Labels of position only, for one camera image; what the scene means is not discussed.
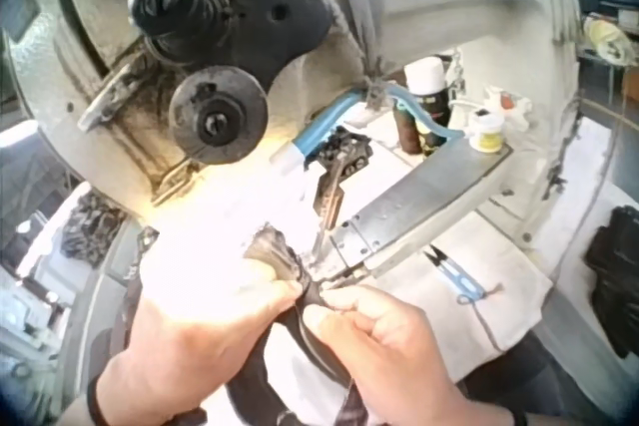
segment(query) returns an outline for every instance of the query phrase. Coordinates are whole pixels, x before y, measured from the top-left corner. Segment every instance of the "industrial sewing machine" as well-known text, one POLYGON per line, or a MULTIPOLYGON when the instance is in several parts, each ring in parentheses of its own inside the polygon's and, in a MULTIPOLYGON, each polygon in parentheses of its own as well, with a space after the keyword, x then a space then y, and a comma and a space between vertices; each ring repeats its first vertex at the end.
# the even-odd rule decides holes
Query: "industrial sewing machine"
POLYGON ((428 123, 375 80, 449 48, 452 105, 499 111, 506 144, 486 155, 452 134, 326 236, 314 279, 382 275, 475 209, 525 244, 560 186, 577 0, 22 2, 7 44, 23 105, 72 170, 159 231, 274 154, 301 166, 357 102, 390 97, 428 123))

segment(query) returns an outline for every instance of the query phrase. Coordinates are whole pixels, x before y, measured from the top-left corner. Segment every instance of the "white bottle cap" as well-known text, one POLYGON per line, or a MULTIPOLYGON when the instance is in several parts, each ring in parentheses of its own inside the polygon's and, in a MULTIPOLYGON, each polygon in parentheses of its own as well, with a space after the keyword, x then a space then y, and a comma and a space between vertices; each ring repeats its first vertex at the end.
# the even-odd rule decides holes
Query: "white bottle cap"
POLYGON ((439 57, 426 57, 405 67, 408 90, 414 95, 433 95, 445 90, 446 74, 439 57))

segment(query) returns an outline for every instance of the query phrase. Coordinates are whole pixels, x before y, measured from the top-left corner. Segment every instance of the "work surface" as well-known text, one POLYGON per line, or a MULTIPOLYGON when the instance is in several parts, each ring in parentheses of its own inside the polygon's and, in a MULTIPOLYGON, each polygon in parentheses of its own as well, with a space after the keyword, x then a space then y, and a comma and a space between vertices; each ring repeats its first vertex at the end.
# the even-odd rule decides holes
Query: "work surface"
MULTIPOLYGON (((340 218, 358 212, 412 168, 410 160, 392 149, 380 144, 373 149, 370 166, 343 185, 340 218)), ((475 307, 459 304, 455 288, 420 251, 381 278, 367 282, 426 312, 448 372, 457 381, 515 345, 541 319, 541 305, 551 282, 478 213, 469 213, 433 244, 487 291, 495 292, 475 307)), ((344 391, 309 363, 285 329, 274 328, 266 359, 271 383, 302 421, 332 422, 344 391)), ((242 424, 225 391, 219 391, 204 406, 216 423, 222 419, 223 424, 242 424)))

